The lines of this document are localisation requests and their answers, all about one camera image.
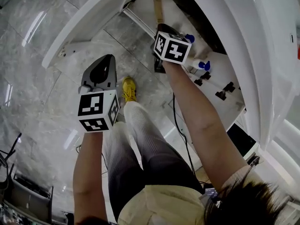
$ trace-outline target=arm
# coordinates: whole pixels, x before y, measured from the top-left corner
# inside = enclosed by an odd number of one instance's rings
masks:
[[[73,175],[75,224],[88,217],[107,221],[101,176],[102,139],[103,133],[86,133],[83,138]]]
[[[213,186],[223,183],[246,161],[228,137],[217,111],[181,66],[163,62],[195,150]]]

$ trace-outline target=pants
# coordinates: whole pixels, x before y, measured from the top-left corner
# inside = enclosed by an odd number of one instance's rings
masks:
[[[108,167],[108,189],[113,214],[119,214],[129,200],[145,185],[177,185],[203,189],[188,164],[169,145],[137,102],[127,102],[124,122],[117,122],[105,134],[104,156]],[[129,144],[127,128],[133,135],[142,157],[141,169]]]

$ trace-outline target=black cable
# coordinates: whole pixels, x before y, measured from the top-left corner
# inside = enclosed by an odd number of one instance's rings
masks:
[[[76,152],[79,154],[79,152],[80,152],[80,148],[81,148],[81,145],[79,145],[79,146],[77,146],[76,147]],[[108,173],[108,168],[107,168],[107,164],[106,164],[106,160],[105,160],[105,158],[104,158],[104,155],[103,155],[103,153],[101,153],[102,154],[102,157],[103,157],[103,160],[104,160],[104,164],[105,164],[105,167],[106,167],[106,172],[104,172],[104,173]]]
[[[189,150],[188,150],[188,140],[187,140],[187,137],[180,131],[180,129],[178,127],[178,124],[177,124],[176,111],[175,111],[175,94],[174,93],[173,93],[173,113],[174,113],[174,120],[175,120],[176,128],[177,128],[178,132],[184,137],[184,140],[185,140],[185,144],[186,144],[186,148],[187,148],[187,154],[188,154],[188,159],[189,159],[189,162],[191,163],[192,172],[196,176],[195,169],[194,169],[194,166],[193,166],[193,163],[192,163],[192,158],[191,158],[191,155],[189,154]]]

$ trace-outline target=yellow shoe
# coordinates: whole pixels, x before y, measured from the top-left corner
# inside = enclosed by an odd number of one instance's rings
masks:
[[[123,92],[124,94],[122,95],[125,98],[125,103],[126,102],[131,102],[135,101],[136,102],[136,86],[135,82],[131,77],[125,77],[123,80]]]

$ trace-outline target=beige shirt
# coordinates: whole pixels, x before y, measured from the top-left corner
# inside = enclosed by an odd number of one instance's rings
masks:
[[[248,165],[239,169],[223,187],[242,180],[249,169]],[[248,174],[245,183],[250,181],[261,181],[253,170]],[[118,224],[202,225],[205,209],[202,198],[201,193],[188,187],[147,185],[122,209]]]

